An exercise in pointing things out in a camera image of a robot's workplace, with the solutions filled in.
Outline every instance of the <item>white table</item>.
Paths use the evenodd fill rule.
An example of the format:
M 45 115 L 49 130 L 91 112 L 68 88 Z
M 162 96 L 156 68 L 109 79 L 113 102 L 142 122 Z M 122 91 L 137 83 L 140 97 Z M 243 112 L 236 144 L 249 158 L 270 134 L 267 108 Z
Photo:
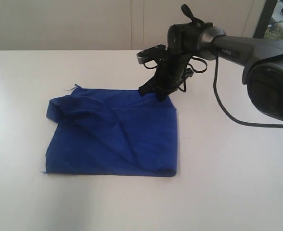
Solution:
M 153 71 L 136 51 L 0 51 L 0 231 L 283 231 L 283 129 L 230 121 L 214 63 L 171 99 L 179 117 L 173 178 L 49 176 L 48 101 L 84 88 L 136 89 Z M 220 60 L 218 90 L 239 119 L 276 122 L 251 104 L 243 68 Z

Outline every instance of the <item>blue cloth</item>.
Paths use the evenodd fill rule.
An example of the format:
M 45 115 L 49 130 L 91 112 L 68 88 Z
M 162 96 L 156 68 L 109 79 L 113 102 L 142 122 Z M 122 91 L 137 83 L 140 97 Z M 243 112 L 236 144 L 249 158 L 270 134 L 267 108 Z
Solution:
M 173 177 L 177 115 L 170 98 L 136 90 L 84 89 L 50 100 L 58 123 L 46 152 L 46 173 Z

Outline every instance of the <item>blue towel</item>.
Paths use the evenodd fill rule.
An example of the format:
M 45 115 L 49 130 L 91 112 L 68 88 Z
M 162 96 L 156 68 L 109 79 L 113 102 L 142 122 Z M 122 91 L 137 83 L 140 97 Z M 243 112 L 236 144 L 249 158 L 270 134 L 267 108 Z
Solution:
M 58 123 L 46 152 L 46 173 L 173 177 L 177 115 L 170 98 L 136 90 L 84 89 L 50 100 Z

